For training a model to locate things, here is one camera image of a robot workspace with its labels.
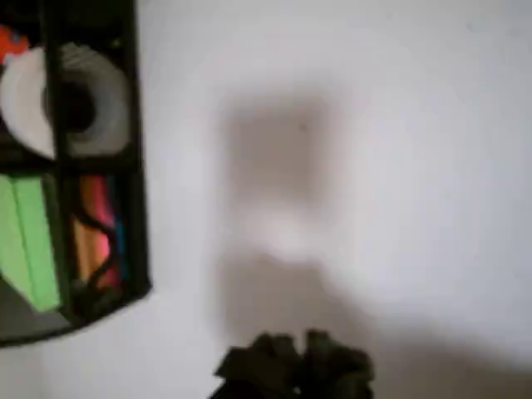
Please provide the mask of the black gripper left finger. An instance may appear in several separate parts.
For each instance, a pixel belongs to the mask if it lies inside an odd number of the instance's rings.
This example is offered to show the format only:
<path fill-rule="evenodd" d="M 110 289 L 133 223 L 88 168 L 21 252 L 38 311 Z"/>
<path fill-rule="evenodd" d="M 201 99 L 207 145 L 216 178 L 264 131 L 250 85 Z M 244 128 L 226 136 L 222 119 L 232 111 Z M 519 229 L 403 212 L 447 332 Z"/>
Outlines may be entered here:
<path fill-rule="evenodd" d="M 214 375 L 212 398 L 299 398 L 301 356 L 293 336 L 261 333 L 246 347 L 231 347 Z"/>

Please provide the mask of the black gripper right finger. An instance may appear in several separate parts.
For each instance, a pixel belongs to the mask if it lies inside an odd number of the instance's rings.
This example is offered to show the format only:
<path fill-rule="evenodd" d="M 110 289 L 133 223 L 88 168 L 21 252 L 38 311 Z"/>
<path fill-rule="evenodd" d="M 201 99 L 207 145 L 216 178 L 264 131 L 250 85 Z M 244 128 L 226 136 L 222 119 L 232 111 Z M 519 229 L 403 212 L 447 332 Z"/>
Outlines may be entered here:
<path fill-rule="evenodd" d="M 324 330 L 308 330 L 305 342 L 298 374 L 301 398 L 374 397 L 374 366 L 366 352 L 340 343 Z"/>

